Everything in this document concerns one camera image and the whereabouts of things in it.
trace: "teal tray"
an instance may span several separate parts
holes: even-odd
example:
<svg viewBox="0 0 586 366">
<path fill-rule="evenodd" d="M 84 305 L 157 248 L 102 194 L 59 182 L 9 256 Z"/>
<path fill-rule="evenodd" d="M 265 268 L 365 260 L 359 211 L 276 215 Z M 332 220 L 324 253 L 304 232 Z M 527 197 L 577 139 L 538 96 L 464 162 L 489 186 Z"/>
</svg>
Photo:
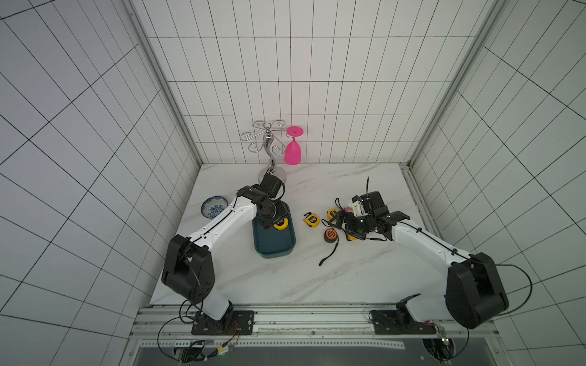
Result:
<svg viewBox="0 0 586 366">
<path fill-rule="evenodd" d="M 283 204 L 287 212 L 289 212 L 287 215 L 289 226 L 286 229 L 277 230 L 273 226 L 263 229 L 257 218 L 253 220 L 254 249 L 263 258 L 277 258 L 287 255 L 295 247 L 295 230 L 293 230 L 291 212 L 289 211 L 289 205 L 284 202 Z"/>
</svg>

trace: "white marble countertop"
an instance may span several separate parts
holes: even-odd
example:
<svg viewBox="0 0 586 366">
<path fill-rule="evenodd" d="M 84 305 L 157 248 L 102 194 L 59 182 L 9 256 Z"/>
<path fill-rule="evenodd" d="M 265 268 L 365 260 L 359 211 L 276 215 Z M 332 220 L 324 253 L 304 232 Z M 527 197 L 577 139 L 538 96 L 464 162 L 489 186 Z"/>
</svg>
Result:
<svg viewBox="0 0 586 366">
<path fill-rule="evenodd" d="M 203 165 L 179 224 L 177 234 L 187 236 L 210 220 L 200 213 L 211 196 L 232 201 L 243 186 L 258 183 L 264 165 Z M 233 303 L 384 303 L 442 285 L 435 269 L 394 241 L 346 241 L 322 266 L 319 261 L 334 244 L 323 240 L 325 226 L 311 228 L 306 212 L 327 218 L 340 198 L 342 206 L 365 192 L 378 190 L 389 211 L 402 211 L 422 224 L 398 164 L 307 164 L 282 166 L 287 172 L 283 201 L 291 210 L 297 243 L 286 256 L 261 257 L 254 249 L 252 223 L 247 223 L 214 258 L 215 287 Z M 152 305 L 175 305 L 184 298 L 159 280 Z"/>
</svg>

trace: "grid tile wall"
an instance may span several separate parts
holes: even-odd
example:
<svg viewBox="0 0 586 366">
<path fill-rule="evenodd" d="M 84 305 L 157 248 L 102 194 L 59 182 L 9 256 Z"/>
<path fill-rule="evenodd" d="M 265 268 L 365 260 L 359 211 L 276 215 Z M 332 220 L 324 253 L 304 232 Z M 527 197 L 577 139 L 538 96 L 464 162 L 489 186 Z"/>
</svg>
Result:
<svg viewBox="0 0 586 366">
<path fill-rule="evenodd" d="M 586 358 L 585 7 L 512 1 L 414 165 L 447 241 L 531 276 L 495 321 L 515 365 Z"/>
<path fill-rule="evenodd" d="M 492 1 L 133 3 L 204 162 L 266 161 L 240 134 L 283 119 L 346 163 L 410 159 Z"/>
<path fill-rule="evenodd" d="M 195 157 L 118 0 L 0 16 L 0 359 L 118 364 Z"/>
</svg>

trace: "black bracket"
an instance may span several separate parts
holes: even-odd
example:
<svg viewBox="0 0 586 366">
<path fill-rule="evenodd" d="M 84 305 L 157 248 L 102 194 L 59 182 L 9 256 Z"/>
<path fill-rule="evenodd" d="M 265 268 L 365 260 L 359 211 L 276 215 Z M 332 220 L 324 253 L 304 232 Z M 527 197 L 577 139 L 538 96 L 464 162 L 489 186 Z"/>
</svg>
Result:
<svg viewBox="0 0 586 366">
<path fill-rule="evenodd" d="M 234 334 L 234 322 L 240 326 L 240 335 L 248 336 L 253 333 L 254 311 L 252 310 L 235 310 L 232 315 L 232 323 L 223 330 L 218 322 L 207 316 L 198 319 L 191 328 L 191 334 L 194 336 L 231 336 Z"/>
<path fill-rule="evenodd" d="M 402 329 L 398 322 L 396 310 L 371 310 L 369 319 L 374 325 L 375 334 L 435 334 L 435 327 L 421 323 L 412 323 Z"/>
</svg>

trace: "pink wine glass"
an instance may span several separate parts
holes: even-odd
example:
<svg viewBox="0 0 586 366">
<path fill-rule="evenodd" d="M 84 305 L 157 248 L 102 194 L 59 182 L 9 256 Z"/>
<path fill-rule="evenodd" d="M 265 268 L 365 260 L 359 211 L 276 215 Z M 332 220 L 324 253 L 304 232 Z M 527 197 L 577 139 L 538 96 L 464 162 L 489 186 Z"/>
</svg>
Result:
<svg viewBox="0 0 586 366">
<path fill-rule="evenodd" d="M 295 141 L 295 138 L 303 135 L 303 129 L 297 126 L 289 127 L 287 129 L 287 135 L 293 137 L 293 141 L 287 145 L 285 150 L 285 163 L 297 165 L 301 163 L 301 146 Z"/>
</svg>

